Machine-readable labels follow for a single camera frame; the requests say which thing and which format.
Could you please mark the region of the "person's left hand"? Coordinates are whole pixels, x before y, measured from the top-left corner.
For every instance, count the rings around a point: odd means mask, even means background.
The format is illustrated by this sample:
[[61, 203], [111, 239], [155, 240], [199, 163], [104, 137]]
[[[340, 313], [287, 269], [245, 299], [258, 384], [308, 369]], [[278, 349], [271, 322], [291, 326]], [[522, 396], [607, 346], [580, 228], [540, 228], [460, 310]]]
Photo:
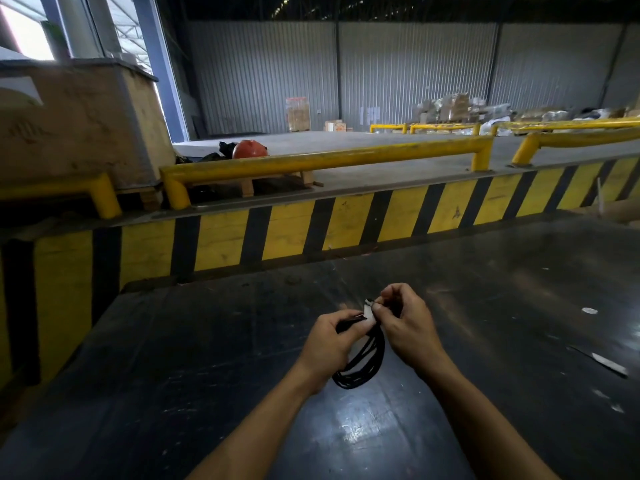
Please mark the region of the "person's left hand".
[[346, 331], [360, 314], [359, 310], [345, 309], [317, 318], [292, 368], [310, 395], [317, 394], [332, 375], [345, 369], [355, 344], [346, 343]]

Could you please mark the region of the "person's right hand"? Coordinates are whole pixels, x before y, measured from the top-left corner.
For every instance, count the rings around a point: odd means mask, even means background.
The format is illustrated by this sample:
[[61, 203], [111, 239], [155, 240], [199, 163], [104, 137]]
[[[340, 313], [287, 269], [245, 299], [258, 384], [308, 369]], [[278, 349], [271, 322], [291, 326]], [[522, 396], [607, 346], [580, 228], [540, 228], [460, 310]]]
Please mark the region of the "person's right hand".
[[407, 283], [386, 286], [375, 303], [384, 304], [396, 316], [394, 329], [383, 329], [400, 359], [423, 379], [452, 366], [425, 301]]

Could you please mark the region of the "person's left forearm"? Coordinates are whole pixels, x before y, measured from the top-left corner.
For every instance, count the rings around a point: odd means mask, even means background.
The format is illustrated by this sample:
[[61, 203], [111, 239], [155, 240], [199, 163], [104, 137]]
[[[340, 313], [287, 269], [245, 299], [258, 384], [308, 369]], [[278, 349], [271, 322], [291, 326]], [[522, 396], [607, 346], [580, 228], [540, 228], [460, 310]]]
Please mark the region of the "person's left forearm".
[[186, 480], [263, 480], [300, 409], [332, 374], [297, 361]]

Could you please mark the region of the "person's right forearm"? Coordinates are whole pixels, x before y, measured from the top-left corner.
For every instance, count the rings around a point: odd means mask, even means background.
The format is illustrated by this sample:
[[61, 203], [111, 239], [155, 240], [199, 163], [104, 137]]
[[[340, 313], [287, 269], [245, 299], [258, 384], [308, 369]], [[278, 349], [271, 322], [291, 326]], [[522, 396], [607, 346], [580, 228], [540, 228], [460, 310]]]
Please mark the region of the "person's right forearm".
[[560, 480], [446, 354], [414, 366], [441, 405], [479, 480]]

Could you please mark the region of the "yellow black striped dock edge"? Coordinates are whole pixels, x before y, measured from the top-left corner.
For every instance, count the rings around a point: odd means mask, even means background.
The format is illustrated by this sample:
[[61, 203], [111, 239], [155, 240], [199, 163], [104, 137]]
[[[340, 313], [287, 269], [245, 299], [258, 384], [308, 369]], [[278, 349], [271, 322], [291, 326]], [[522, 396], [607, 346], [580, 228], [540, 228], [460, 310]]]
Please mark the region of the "yellow black striped dock edge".
[[50, 380], [126, 285], [640, 198], [603, 161], [59, 233], [0, 245], [0, 390]]

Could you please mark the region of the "wooden pallet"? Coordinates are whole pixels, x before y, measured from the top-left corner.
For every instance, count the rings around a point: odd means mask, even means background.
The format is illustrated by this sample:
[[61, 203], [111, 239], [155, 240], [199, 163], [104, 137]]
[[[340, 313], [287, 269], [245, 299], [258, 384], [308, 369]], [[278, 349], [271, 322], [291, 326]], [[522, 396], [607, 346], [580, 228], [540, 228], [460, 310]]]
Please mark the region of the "wooden pallet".
[[[314, 187], [324, 187], [324, 183], [316, 180], [311, 171], [186, 184], [190, 202], [196, 205], [219, 200], [251, 198], [256, 194], [262, 196], [304, 191]], [[164, 184], [161, 182], [153, 186], [116, 190], [116, 196], [125, 212], [155, 212], [171, 208]]]

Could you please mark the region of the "orange hard hat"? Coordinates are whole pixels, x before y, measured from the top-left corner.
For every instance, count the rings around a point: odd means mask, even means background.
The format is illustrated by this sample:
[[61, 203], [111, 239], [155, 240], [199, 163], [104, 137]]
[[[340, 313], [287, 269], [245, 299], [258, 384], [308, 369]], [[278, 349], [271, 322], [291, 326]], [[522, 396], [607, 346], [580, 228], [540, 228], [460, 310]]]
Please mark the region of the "orange hard hat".
[[267, 147], [254, 139], [244, 139], [238, 142], [232, 152], [232, 158], [234, 160], [263, 158], [268, 155]]

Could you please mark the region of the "wrapped cardboard box pallet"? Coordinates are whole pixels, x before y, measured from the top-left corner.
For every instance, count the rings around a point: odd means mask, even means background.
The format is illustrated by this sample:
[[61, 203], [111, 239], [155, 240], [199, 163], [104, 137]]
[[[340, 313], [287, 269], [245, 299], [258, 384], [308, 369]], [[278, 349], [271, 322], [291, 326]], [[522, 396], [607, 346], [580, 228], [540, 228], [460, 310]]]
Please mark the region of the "wrapped cardboard box pallet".
[[305, 96], [285, 99], [287, 129], [291, 133], [311, 130], [310, 106]]

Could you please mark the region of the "black bag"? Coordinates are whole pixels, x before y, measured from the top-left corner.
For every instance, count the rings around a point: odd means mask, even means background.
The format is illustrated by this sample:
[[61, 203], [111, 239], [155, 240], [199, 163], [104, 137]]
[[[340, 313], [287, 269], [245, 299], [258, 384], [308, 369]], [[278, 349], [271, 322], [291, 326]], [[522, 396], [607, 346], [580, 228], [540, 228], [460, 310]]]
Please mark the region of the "black bag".
[[177, 156], [187, 162], [223, 161], [233, 158], [236, 142], [220, 140], [190, 141], [174, 143]]

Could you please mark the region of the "white paper strip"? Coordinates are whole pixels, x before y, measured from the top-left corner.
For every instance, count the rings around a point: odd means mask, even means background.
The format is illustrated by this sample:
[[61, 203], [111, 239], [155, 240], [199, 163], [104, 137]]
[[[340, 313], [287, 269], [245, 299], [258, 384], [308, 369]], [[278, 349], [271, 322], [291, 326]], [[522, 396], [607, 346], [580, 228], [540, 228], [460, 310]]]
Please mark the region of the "white paper strip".
[[628, 369], [624, 366], [622, 366], [619, 363], [616, 363], [608, 358], [605, 358], [604, 356], [601, 356], [599, 354], [593, 353], [593, 352], [587, 352], [577, 346], [574, 345], [569, 345], [567, 346], [568, 349], [572, 349], [582, 355], [585, 355], [587, 357], [589, 357], [590, 359], [594, 360], [595, 362], [599, 363], [601, 366], [605, 367], [606, 369], [612, 371], [613, 373], [615, 373], [616, 375], [622, 377], [622, 378], [628, 378]]

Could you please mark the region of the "pile of cardboard boxes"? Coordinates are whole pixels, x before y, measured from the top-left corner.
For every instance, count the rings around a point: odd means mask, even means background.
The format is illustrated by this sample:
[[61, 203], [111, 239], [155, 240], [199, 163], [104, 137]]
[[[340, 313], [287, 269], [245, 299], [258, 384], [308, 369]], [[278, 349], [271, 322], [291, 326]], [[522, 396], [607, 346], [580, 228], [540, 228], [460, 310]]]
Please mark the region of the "pile of cardboard boxes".
[[[494, 121], [571, 121], [609, 118], [638, 118], [640, 109], [625, 107], [574, 108], [543, 105], [514, 109], [510, 103], [489, 105], [485, 99], [469, 97], [468, 93], [453, 93], [441, 98], [427, 99], [414, 107], [413, 118], [407, 123], [490, 123]], [[587, 132], [591, 130], [556, 130], [544, 133]], [[416, 130], [419, 133], [450, 133], [447, 131]], [[530, 132], [499, 131], [498, 136], [524, 136]], [[471, 130], [457, 130], [450, 134], [471, 135]]]

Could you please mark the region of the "blue steel column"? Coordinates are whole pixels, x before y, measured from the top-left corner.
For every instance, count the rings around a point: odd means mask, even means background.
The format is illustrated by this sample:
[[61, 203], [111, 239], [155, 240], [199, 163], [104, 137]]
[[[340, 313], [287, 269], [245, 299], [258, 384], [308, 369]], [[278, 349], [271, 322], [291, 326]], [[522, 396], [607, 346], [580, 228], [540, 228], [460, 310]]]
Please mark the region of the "blue steel column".
[[138, 15], [153, 76], [157, 79], [159, 100], [170, 138], [173, 143], [183, 143], [188, 140], [188, 126], [182, 110], [157, 2], [156, 0], [132, 1]]

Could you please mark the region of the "large wooden crate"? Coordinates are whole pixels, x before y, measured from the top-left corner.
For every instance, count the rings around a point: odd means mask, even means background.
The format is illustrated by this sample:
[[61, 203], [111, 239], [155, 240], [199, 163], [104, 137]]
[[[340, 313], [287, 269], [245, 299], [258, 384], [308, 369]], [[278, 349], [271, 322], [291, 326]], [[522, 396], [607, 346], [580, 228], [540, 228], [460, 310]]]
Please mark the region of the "large wooden crate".
[[118, 59], [0, 61], [0, 184], [105, 172], [156, 185], [174, 151], [157, 79]]

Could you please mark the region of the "long yellow guard rail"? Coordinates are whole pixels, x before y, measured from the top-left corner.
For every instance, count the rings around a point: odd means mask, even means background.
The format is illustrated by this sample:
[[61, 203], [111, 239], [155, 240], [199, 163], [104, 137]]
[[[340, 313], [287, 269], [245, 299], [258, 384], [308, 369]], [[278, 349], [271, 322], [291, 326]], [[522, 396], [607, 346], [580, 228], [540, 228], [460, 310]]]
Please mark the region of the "long yellow guard rail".
[[438, 139], [328, 152], [174, 164], [160, 168], [160, 173], [171, 208], [183, 210], [191, 206], [187, 190], [187, 185], [191, 184], [254, 179], [296, 172], [425, 160], [465, 154], [473, 156], [470, 165], [471, 171], [484, 172], [490, 168], [494, 139], [493, 136], [466, 136], [457, 139]]

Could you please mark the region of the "distant yellow guard rail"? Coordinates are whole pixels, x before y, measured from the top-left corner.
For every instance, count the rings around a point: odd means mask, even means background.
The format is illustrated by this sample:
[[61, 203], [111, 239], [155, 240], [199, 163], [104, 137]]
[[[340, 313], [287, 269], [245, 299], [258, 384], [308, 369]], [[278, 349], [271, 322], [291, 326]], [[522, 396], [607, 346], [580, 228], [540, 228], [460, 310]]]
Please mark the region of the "distant yellow guard rail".
[[609, 118], [601, 120], [571, 120], [571, 121], [494, 121], [490, 123], [404, 123], [400, 125], [372, 124], [370, 133], [377, 130], [400, 130], [402, 134], [414, 134], [416, 130], [447, 131], [452, 133], [457, 130], [471, 130], [471, 135], [497, 136], [501, 130], [516, 132], [553, 132], [556, 130], [606, 130], [640, 127], [638, 118]]

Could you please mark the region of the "curved yellow guard rail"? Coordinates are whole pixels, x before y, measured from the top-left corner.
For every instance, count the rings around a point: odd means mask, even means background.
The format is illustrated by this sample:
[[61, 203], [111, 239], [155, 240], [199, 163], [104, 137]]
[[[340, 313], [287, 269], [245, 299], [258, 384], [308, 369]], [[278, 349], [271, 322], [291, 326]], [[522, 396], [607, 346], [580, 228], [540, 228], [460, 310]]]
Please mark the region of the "curved yellow guard rail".
[[640, 127], [603, 129], [587, 133], [544, 133], [528, 134], [511, 160], [514, 168], [528, 167], [536, 152], [541, 148], [581, 148], [617, 144], [640, 139]]

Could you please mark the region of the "short yellow guard rail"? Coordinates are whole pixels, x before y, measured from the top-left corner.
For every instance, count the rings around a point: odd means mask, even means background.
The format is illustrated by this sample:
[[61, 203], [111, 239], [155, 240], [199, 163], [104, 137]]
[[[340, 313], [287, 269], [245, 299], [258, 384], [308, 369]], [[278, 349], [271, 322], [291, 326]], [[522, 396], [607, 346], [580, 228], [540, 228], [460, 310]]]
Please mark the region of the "short yellow guard rail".
[[46, 177], [12, 184], [0, 184], [0, 202], [78, 195], [85, 195], [91, 199], [101, 219], [114, 219], [123, 214], [114, 184], [106, 172]]

